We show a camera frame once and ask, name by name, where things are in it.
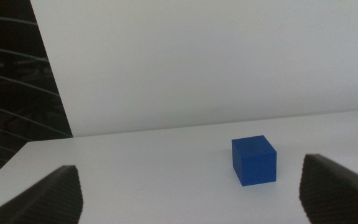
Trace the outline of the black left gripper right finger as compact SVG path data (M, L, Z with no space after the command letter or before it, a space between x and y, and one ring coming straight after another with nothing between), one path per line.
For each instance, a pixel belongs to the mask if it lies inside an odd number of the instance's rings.
M311 223L358 223L358 174L327 157L305 156L299 193Z

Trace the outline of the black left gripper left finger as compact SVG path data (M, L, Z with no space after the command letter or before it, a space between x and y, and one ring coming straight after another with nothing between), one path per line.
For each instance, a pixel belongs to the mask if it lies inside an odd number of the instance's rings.
M0 206L0 223L78 224L83 196L76 166L61 166Z

